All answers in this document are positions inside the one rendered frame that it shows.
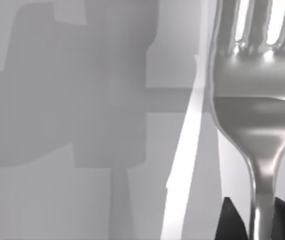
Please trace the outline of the silver metal fork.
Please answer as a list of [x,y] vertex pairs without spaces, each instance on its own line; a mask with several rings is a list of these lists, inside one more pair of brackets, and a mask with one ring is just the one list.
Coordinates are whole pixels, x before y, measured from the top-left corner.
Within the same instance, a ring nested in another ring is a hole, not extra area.
[[274,240],[276,184],[285,155],[285,10],[277,41],[267,41],[277,1],[249,0],[236,40],[241,0],[217,0],[207,62],[214,122],[249,172],[248,240]]

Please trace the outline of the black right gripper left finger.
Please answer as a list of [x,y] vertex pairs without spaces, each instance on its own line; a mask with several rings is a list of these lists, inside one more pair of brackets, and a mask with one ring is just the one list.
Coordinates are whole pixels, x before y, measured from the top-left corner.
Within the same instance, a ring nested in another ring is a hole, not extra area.
[[245,224],[230,197],[224,197],[214,240],[249,240]]

